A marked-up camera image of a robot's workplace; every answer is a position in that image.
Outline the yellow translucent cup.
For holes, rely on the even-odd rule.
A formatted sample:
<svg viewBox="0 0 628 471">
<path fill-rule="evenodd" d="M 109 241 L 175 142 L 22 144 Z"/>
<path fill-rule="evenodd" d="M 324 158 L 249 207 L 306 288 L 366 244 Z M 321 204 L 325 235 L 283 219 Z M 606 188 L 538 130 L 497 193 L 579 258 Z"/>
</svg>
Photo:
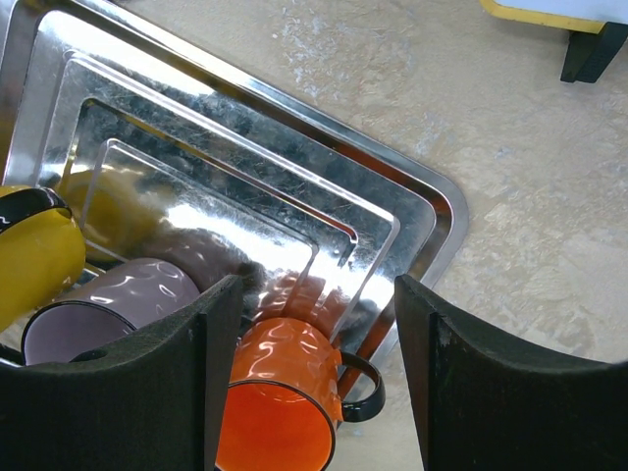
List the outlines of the yellow translucent cup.
<svg viewBox="0 0 628 471">
<path fill-rule="evenodd" d="M 1 187 L 1 329 L 78 279 L 85 243 L 72 209 L 53 189 Z"/>
</svg>

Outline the purple translucent cup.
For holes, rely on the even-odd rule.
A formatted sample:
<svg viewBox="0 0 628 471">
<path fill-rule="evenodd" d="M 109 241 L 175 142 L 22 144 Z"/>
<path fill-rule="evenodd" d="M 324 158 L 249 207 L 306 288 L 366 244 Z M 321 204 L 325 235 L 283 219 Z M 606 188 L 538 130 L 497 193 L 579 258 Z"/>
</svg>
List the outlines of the purple translucent cup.
<svg viewBox="0 0 628 471">
<path fill-rule="evenodd" d="M 23 332 L 24 362 L 69 362 L 173 314 L 199 294 L 174 264 L 131 260 L 39 309 Z"/>
</svg>

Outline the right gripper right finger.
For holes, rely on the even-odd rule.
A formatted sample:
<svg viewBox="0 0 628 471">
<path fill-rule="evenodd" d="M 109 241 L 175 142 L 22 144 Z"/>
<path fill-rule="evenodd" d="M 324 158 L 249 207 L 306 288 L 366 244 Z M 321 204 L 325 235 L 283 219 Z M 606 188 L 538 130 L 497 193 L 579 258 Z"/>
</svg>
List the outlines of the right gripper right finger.
<svg viewBox="0 0 628 471">
<path fill-rule="evenodd" d="M 512 335 L 407 275 L 394 310 L 427 470 L 623 470 L 627 366 Z"/>
</svg>

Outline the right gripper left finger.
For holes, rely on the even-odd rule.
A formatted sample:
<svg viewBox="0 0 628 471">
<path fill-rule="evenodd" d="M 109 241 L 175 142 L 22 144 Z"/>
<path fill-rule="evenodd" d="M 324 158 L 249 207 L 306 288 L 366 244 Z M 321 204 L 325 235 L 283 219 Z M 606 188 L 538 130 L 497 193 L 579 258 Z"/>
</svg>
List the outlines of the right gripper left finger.
<svg viewBox="0 0 628 471">
<path fill-rule="evenodd" d="M 227 276 L 69 363 L 1 369 L 5 470 L 211 470 L 242 311 Z"/>
</svg>

